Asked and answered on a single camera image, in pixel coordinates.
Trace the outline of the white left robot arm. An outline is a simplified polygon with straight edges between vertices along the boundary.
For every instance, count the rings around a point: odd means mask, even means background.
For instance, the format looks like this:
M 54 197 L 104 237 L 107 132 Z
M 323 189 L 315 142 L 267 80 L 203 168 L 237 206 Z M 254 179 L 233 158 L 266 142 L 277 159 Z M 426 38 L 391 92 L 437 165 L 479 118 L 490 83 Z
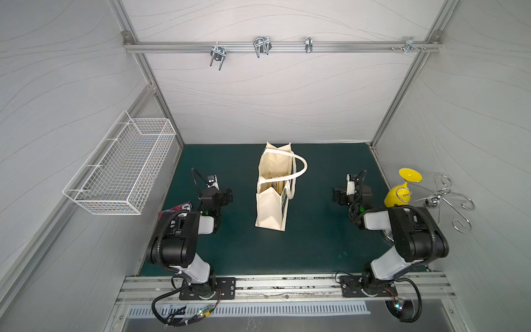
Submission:
M 215 175 L 204 177 L 191 170 L 199 207 L 188 201 L 158 214 L 155 232 L 146 259 L 150 264 L 183 278 L 185 290 L 199 299 L 216 294 L 214 269 L 197 253 L 199 237 L 216 233 L 221 225 L 221 210 L 233 202 L 232 191 L 221 191 Z

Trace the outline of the cream canvas tote bag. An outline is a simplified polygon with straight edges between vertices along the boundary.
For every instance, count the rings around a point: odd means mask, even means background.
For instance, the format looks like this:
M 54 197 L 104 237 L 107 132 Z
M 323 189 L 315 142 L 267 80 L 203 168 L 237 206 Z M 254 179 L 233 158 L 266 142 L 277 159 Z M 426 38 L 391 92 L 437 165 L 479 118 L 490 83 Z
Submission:
M 289 201 L 294 198 L 297 179 L 307 169 L 306 159 L 294 153 L 290 143 L 266 144 L 258 166 L 257 228 L 286 230 Z

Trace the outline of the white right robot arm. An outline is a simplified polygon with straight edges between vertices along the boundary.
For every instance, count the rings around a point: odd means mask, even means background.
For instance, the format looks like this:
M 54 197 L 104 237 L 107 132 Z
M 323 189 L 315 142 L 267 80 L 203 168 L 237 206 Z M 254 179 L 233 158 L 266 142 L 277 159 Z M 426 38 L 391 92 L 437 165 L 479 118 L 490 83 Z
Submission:
M 343 297 L 377 297 L 395 282 L 403 282 L 409 271 L 426 266 L 449 253 L 449 245 L 425 207 L 411 204 L 409 184 L 420 183 L 423 176 L 416 170 L 402 168 L 402 185 L 391 189 L 384 207 L 372 204 L 372 189 L 365 185 L 366 171 L 347 174 L 347 187 L 333 189 L 333 201 L 348 207 L 348 218 L 361 230 L 382 231 L 392 239 L 392 246 L 382 256 L 370 261 L 362 275 L 340 276 Z

